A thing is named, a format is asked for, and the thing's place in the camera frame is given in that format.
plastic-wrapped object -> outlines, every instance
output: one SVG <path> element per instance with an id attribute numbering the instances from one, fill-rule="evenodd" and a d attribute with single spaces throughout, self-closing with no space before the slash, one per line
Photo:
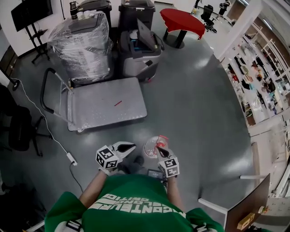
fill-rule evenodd
<path id="1" fill-rule="evenodd" d="M 63 21 L 51 32 L 48 50 L 57 54 L 75 84 L 91 84 L 112 76 L 109 25 L 103 12 L 94 12 L 88 19 Z"/>

metal cart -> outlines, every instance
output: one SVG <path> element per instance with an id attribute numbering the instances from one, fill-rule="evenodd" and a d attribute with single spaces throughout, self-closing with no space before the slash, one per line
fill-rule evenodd
<path id="1" fill-rule="evenodd" d="M 65 85 L 61 94 L 60 111 L 44 103 L 44 92 L 48 73 L 52 72 Z M 109 125 L 147 116 L 138 79 L 125 78 L 71 89 L 52 68 L 44 73 L 40 103 L 44 110 L 68 123 L 70 131 Z"/>

wooden board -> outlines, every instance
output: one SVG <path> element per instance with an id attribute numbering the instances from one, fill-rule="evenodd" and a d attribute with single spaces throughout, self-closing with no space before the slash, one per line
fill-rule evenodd
<path id="1" fill-rule="evenodd" d="M 255 218 L 251 223 L 257 220 L 260 216 L 260 214 L 258 214 L 259 208 L 261 206 L 267 206 L 269 186 L 270 174 L 246 198 L 229 209 L 225 226 L 226 232 L 241 232 L 241 230 L 237 229 L 237 226 L 249 213 L 255 213 Z"/>

concrete floor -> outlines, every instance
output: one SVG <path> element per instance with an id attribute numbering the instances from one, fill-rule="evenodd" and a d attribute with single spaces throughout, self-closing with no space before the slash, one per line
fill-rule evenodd
<path id="1" fill-rule="evenodd" d="M 167 6 L 157 5 L 152 30 L 160 37 L 166 27 L 159 14 Z M 142 121 L 90 129 L 82 135 L 68 131 L 67 123 L 45 113 L 54 137 L 78 161 L 73 172 L 85 188 L 97 172 L 96 150 L 117 141 L 142 145 L 155 135 L 169 138 L 169 147 L 180 163 L 179 189 L 187 210 L 202 207 L 197 202 L 201 195 L 223 207 L 239 202 L 254 183 L 240 180 L 241 174 L 253 174 L 250 138 L 245 119 L 227 74 L 204 39 L 196 41 L 191 33 L 184 38 L 185 47 L 174 49 L 165 45 L 159 68 L 151 83 L 141 83 L 148 116 Z M 67 78 L 60 65 L 53 65 L 45 57 L 36 66 L 31 63 L 35 53 L 19 60 L 13 77 L 22 80 L 27 95 L 40 108 L 39 96 L 46 68 L 54 67 Z M 45 100 L 58 108 L 59 81 L 52 77 L 47 84 Z M 33 123 L 40 116 L 27 100 L 22 88 L 13 92 L 18 104 L 30 109 Z M 45 124 L 39 129 L 46 133 Z M 8 144 L 7 135 L 1 142 Z M 39 192 L 49 210 L 64 191 L 76 196 L 80 188 L 69 172 L 69 160 L 54 141 L 38 138 L 43 158 L 37 157 L 31 143 L 26 152 L 2 152 L 0 169 L 5 182 L 23 179 Z M 146 160 L 149 165 L 156 160 Z M 217 221 L 224 216 L 206 208 Z"/>

wheel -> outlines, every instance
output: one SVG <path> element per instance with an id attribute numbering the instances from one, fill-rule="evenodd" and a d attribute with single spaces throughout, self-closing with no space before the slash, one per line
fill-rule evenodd
<path id="1" fill-rule="evenodd" d="M 77 135 L 81 135 L 83 133 L 84 129 L 77 130 Z"/>
<path id="2" fill-rule="evenodd" d="M 12 90 L 15 91 L 18 88 L 19 84 L 20 80 L 16 80 L 14 86 L 12 87 Z"/>

